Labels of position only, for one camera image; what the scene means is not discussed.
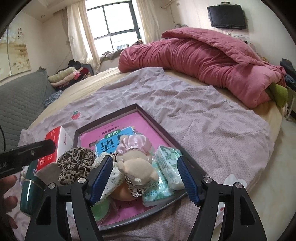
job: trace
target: tile floor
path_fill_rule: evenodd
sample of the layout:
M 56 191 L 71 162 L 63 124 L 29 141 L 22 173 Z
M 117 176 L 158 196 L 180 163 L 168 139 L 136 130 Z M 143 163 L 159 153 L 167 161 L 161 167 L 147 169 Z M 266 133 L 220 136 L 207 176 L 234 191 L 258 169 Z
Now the tile floor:
M 250 197 L 264 226 L 267 240 L 277 241 L 296 211 L 296 120 L 282 121 L 266 169 Z M 219 238 L 220 227 L 212 241 Z

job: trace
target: green thermos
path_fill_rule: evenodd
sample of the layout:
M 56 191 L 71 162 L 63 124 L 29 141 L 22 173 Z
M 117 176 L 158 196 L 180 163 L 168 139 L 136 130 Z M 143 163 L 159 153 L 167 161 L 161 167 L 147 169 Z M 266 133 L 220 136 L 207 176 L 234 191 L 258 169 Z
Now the green thermos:
M 41 201 L 46 186 L 45 183 L 33 173 L 37 164 L 38 160 L 35 160 L 29 165 L 20 198 L 20 210 L 30 217 L 39 206 L 39 202 Z

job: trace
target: leopard print scrunchie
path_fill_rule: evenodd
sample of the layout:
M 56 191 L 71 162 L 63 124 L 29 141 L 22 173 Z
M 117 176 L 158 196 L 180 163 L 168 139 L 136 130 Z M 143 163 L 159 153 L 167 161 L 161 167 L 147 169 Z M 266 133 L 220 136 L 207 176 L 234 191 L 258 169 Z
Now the leopard print scrunchie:
M 58 181 L 62 185 L 73 184 L 89 174 L 93 163 L 94 152 L 90 149 L 78 147 L 65 152 L 57 160 L 57 165 L 62 170 Z

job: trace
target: black window frame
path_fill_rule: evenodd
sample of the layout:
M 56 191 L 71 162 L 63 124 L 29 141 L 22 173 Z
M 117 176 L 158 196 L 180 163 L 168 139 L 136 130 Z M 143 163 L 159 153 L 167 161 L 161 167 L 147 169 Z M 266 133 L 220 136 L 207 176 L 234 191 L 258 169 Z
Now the black window frame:
M 128 3 L 129 8 L 130 8 L 130 12 L 131 12 L 131 17 L 133 19 L 134 28 L 133 29 L 119 31 L 119 32 L 115 32 L 115 33 L 110 33 L 104 7 L 110 6 L 110 5 L 115 5 L 115 4 L 121 4 L 121 3 Z M 101 5 L 101 6 L 97 6 L 97 7 L 93 7 L 93 8 L 87 9 L 86 11 L 90 11 L 90 10 L 93 10 L 93 9 L 96 9 L 96 8 L 100 8 L 100 7 L 103 8 L 103 13 L 104 13 L 104 18 L 105 18 L 105 22 L 106 22 L 108 34 L 103 35 L 103 36 L 100 36 L 100 37 L 97 37 L 97 38 L 94 38 L 94 40 L 98 40 L 98 39 L 105 38 L 105 37 L 111 37 L 111 36 L 118 35 L 118 34 L 124 34 L 124 33 L 128 33 L 128 32 L 136 32 L 137 33 L 137 38 L 138 39 L 141 39 L 140 28 L 138 26 L 138 22 L 137 22 L 135 10 L 133 8 L 132 0 L 122 1 L 122 2 L 115 2 L 115 3 L 109 3 L 109 4 L 105 4 L 105 5 Z M 111 42 L 111 45 L 112 45 L 112 49 L 114 51 L 114 46 L 113 46 L 113 43 L 112 43 L 111 38 L 110 38 L 110 42 Z

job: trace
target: finger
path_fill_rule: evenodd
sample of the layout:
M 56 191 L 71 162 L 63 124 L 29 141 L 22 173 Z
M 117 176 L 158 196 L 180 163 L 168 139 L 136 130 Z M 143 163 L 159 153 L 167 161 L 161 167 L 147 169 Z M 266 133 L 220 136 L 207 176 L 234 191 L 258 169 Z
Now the finger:
M 17 197 L 15 196 L 9 196 L 4 199 L 4 206 L 6 208 L 6 211 L 9 212 L 11 209 L 15 208 L 17 206 Z
M 8 176 L 0 180 L 0 192 L 2 194 L 6 193 L 10 188 L 12 188 L 17 181 L 16 175 Z
M 10 226 L 13 228 L 13 229 L 17 229 L 17 224 L 16 222 L 13 220 L 13 218 L 11 216 L 8 215 L 8 222 L 10 224 Z

